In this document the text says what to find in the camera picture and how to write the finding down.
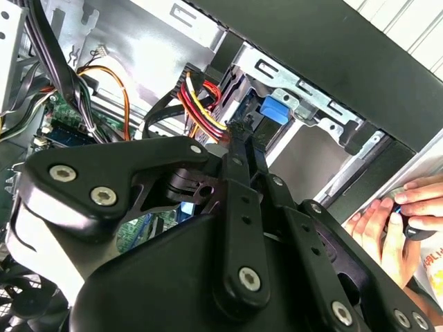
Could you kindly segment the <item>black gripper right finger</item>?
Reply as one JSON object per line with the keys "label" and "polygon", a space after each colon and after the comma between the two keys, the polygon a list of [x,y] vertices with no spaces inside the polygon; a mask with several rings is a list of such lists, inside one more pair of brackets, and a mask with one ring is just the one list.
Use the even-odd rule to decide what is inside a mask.
{"label": "black gripper right finger", "polygon": [[400,288],[317,202],[293,201],[269,173],[262,143],[250,138],[254,186],[263,195],[271,302],[254,331],[433,331],[435,311]]}

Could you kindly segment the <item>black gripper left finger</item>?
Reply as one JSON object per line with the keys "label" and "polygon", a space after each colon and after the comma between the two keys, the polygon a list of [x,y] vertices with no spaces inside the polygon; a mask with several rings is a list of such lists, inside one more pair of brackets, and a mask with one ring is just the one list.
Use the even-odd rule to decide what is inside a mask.
{"label": "black gripper left finger", "polygon": [[246,301],[257,293],[264,304],[260,277],[253,269],[264,261],[264,235],[262,196],[248,159],[250,138],[254,137],[248,127],[236,122],[222,138],[221,156],[185,136],[33,154],[22,169],[19,209],[10,226],[33,255],[25,259],[17,250],[12,255],[55,282],[73,308],[86,280],[123,255],[115,240],[124,222],[187,201],[197,210],[177,226],[199,217],[213,218],[222,275],[238,276],[248,290]]}

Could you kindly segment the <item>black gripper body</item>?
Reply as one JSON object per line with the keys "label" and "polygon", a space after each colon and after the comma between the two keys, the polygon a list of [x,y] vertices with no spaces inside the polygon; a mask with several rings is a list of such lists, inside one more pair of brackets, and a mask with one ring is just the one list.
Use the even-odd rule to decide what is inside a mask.
{"label": "black gripper body", "polygon": [[71,331],[254,331],[271,302],[270,268],[254,264],[260,292],[238,276],[222,275],[219,231],[209,216],[172,228],[99,267],[85,282],[70,314]]}

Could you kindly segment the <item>person's left hand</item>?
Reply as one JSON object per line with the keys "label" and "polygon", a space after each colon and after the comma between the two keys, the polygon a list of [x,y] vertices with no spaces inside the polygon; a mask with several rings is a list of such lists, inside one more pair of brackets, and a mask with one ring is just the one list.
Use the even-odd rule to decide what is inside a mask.
{"label": "person's left hand", "polygon": [[421,245],[404,236],[402,218],[393,205],[391,198],[376,199],[344,228],[396,285],[405,288],[419,265]]}

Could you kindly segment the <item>person's right hand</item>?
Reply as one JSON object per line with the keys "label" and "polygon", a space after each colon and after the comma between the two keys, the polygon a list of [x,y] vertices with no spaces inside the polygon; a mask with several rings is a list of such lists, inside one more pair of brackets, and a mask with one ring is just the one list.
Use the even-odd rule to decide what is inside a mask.
{"label": "person's right hand", "polygon": [[394,197],[407,216],[442,217],[442,174],[415,179]]}

